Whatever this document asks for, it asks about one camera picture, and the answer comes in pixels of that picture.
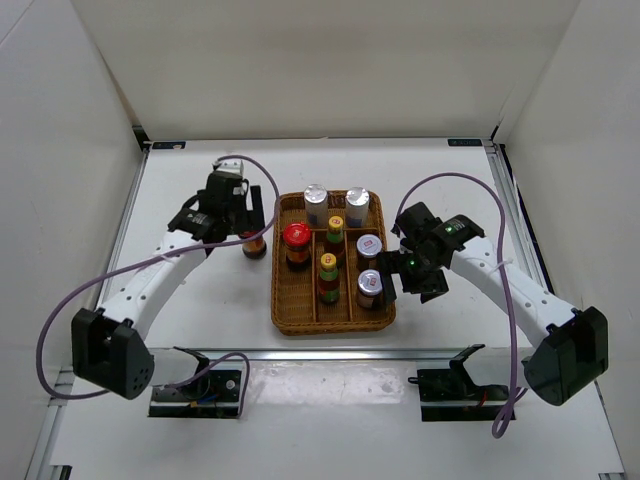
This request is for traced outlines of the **dark spice jar white lid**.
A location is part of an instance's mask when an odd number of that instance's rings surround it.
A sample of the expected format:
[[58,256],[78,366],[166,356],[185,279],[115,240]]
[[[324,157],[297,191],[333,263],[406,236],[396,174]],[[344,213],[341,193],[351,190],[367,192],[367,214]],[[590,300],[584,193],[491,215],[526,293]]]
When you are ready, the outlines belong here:
[[360,272],[376,269],[377,257],[382,252],[381,239],[374,234],[361,235],[356,241],[357,268]]

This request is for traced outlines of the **pink spice jar white lid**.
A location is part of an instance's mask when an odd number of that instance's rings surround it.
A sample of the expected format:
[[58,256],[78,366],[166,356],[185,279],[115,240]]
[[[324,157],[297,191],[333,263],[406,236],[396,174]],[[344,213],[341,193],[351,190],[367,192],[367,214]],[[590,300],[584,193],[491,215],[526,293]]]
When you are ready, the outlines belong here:
[[380,273],[375,269],[364,270],[357,280],[356,301],[364,309],[377,310],[382,306],[383,285]]

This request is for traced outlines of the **red cap sauce jar front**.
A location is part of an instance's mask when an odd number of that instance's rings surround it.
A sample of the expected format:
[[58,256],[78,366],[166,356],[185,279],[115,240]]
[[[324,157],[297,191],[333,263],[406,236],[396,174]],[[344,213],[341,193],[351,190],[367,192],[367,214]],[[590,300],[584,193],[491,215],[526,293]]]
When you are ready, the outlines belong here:
[[251,260],[260,260],[265,256],[266,251],[267,245],[263,236],[258,236],[256,239],[242,244],[243,254]]

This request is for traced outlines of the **red cap sauce jar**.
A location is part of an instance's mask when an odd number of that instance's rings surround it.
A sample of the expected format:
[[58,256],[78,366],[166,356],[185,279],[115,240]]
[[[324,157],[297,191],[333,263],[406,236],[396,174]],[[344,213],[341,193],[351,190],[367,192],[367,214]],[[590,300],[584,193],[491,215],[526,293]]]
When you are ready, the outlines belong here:
[[251,260],[260,260],[265,256],[266,251],[267,245],[263,236],[258,236],[256,239],[242,244],[243,254]]
[[293,271],[304,270],[311,261],[310,227],[302,222],[290,223],[284,228],[282,238],[288,267]]

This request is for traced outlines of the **yellow cap sauce bottle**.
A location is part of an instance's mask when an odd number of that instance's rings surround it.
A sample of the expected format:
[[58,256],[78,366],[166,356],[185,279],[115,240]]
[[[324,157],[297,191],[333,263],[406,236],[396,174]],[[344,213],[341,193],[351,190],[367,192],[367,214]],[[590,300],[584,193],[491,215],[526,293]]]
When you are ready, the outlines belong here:
[[339,215],[331,216],[328,220],[324,240],[324,252],[336,258],[336,265],[341,268],[345,261],[346,247],[344,239],[344,220]]
[[319,300],[327,305],[335,304],[340,297],[340,278],[337,258],[332,253],[320,257],[320,269],[317,279]]

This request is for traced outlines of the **yellow cap sauce bottle front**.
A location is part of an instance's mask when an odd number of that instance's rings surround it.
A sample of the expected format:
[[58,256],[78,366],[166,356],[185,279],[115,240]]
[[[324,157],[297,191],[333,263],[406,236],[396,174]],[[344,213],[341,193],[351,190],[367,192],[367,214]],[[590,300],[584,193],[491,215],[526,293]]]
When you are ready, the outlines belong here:
[[320,269],[317,279],[319,300],[327,305],[335,304],[340,297],[340,278],[337,258],[332,253],[320,257]]

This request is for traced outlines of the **silver cap white shaker front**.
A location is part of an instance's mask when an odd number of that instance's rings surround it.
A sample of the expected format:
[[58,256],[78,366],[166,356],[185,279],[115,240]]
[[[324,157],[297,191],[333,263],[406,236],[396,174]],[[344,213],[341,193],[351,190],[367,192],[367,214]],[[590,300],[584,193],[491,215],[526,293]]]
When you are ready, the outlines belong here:
[[313,228],[325,228],[328,222],[328,191],[320,184],[311,184],[303,192],[307,223]]

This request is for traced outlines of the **silver cap white shaker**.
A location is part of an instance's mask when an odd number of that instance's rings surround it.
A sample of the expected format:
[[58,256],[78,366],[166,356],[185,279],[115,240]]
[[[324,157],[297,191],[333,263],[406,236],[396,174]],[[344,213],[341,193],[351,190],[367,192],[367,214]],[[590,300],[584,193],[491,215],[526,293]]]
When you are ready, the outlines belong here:
[[328,222],[328,191],[320,184],[311,184],[303,192],[307,223],[313,228],[325,228]]
[[352,187],[345,194],[345,220],[350,228],[364,227],[368,218],[370,193],[364,187]]

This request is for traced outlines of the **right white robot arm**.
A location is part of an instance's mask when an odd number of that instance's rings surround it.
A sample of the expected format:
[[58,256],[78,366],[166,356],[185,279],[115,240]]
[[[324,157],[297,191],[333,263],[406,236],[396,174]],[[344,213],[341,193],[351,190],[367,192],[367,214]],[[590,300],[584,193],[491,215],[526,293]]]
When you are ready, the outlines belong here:
[[504,313],[514,314],[533,348],[518,375],[546,403],[564,404],[608,369],[604,314],[595,307],[572,306],[501,262],[496,247],[468,217],[443,221],[418,202],[396,217],[392,231],[400,249],[383,252],[377,260],[385,304],[397,298],[394,275],[403,292],[426,303],[448,292],[444,272],[450,270]]

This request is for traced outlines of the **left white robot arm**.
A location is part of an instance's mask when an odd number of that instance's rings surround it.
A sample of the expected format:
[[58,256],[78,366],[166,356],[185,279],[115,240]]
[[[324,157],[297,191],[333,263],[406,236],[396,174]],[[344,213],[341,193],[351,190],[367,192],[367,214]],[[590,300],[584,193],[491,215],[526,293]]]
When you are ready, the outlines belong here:
[[95,310],[75,314],[75,375],[125,399],[139,396],[160,377],[145,339],[165,304],[213,250],[235,246],[264,226],[261,189],[245,179],[242,162],[215,166],[128,283]]

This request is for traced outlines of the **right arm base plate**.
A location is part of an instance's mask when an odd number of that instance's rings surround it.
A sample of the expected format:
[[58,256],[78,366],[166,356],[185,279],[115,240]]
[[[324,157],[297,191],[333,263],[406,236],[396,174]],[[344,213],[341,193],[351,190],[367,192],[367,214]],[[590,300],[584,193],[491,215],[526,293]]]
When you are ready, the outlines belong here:
[[421,421],[491,422],[508,398],[506,386],[466,386],[451,369],[420,369],[407,379],[418,390]]

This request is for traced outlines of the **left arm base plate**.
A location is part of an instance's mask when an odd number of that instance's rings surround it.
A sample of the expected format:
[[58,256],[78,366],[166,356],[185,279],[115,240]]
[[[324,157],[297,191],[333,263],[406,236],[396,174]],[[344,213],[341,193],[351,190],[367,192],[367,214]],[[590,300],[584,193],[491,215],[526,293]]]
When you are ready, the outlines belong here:
[[202,363],[205,374],[181,387],[154,387],[147,409],[157,419],[240,419],[251,365],[243,354],[227,354]]

